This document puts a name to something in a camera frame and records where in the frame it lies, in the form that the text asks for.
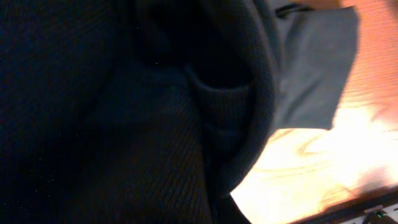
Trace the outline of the black t-shirt with logo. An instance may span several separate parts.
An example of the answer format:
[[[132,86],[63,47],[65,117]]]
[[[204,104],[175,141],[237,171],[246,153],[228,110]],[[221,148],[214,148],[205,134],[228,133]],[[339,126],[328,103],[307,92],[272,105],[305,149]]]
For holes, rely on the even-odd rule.
[[[2,223],[246,223],[279,128],[331,128],[352,7],[1,1]]]

